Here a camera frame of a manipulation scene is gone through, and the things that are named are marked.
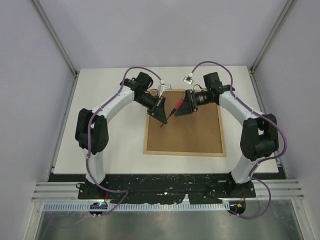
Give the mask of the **red handled screwdriver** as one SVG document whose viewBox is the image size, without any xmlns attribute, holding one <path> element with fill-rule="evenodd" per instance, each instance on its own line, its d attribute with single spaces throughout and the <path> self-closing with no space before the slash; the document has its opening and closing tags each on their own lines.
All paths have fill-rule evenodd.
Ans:
<svg viewBox="0 0 320 240">
<path fill-rule="evenodd" d="M 171 110 L 170 114 L 168 115 L 168 117 L 166 118 L 166 120 L 168 121 L 169 118 L 181 107 L 181 105 L 183 104 L 184 100 L 181 98 L 173 107 L 173 109 Z"/>
</svg>

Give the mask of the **wooden picture frame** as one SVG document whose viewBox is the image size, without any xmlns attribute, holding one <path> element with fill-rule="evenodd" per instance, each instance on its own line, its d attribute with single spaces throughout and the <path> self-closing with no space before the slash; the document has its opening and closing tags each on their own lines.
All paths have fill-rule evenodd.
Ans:
<svg viewBox="0 0 320 240">
<path fill-rule="evenodd" d="M 215 103 L 192 114 L 171 116 L 167 124 L 147 116 L 143 153 L 147 155 L 226 157 L 221 110 Z"/>
</svg>

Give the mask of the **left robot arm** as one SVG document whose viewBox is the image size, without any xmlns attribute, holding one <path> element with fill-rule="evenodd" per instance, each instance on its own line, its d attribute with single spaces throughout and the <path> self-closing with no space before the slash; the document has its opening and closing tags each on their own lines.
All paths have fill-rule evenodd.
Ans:
<svg viewBox="0 0 320 240">
<path fill-rule="evenodd" d="M 77 118 L 75 140 L 85 152 L 86 179 L 91 184 L 89 193 L 102 199 L 109 191 L 102 182 L 106 178 L 103 167 L 103 151 L 109 142 L 108 124 L 127 105 L 137 102 L 146 108 L 147 114 L 167 124 L 163 96 L 152 95 L 148 89 L 153 79 L 144 72 L 129 79 L 123 77 L 120 88 L 111 97 L 93 109 L 83 108 Z"/>
</svg>

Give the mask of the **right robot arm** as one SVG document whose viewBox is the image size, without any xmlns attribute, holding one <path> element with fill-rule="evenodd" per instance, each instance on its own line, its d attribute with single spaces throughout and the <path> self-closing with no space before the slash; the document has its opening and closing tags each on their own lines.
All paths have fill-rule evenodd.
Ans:
<svg viewBox="0 0 320 240">
<path fill-rule="evenodd" d="M 236 167 L 228 173 L 225 193 L 241 197 L 249 188 L 251 177 L 261 158 L 270 157 L 279 148 L 277 119 L 273 114 L 263 114 L 242 102 L 231 85 L 224 85 L 217 72 L 203 76 L 205 89 L 199 92 L 188 89 L 175 111 L 175 117 L 189 115 L 200 106 L 215 103 L 227 110 L 242 126 L 240 137 L 241 157 Z"/>
</svg>

